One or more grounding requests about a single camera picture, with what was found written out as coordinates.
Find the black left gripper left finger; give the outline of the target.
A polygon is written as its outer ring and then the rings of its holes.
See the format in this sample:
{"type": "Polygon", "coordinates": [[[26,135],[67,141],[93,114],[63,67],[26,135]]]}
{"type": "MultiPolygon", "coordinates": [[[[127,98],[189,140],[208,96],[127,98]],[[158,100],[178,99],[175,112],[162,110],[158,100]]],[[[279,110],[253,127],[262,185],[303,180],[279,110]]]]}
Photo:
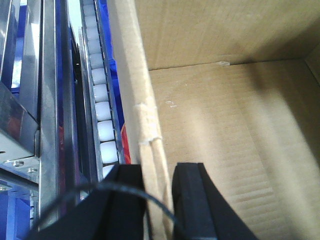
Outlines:
{"type": "Polygon", "coordinates": [[[142,240],[146,201],[115,190],[93,190],[54,224],[29,240],[142,240]]]}

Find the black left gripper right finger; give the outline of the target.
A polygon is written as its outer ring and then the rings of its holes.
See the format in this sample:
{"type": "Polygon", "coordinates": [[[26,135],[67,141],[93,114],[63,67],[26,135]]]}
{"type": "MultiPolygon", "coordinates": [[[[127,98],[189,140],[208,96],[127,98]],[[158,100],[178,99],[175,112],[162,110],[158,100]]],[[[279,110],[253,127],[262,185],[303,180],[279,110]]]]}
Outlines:
{"type": "Polygon", "coordinates": [[[255,240],[219,192],[203,163],[180,162],[172,179],[174,215],[183,227],[175,240],[255,240]]]}

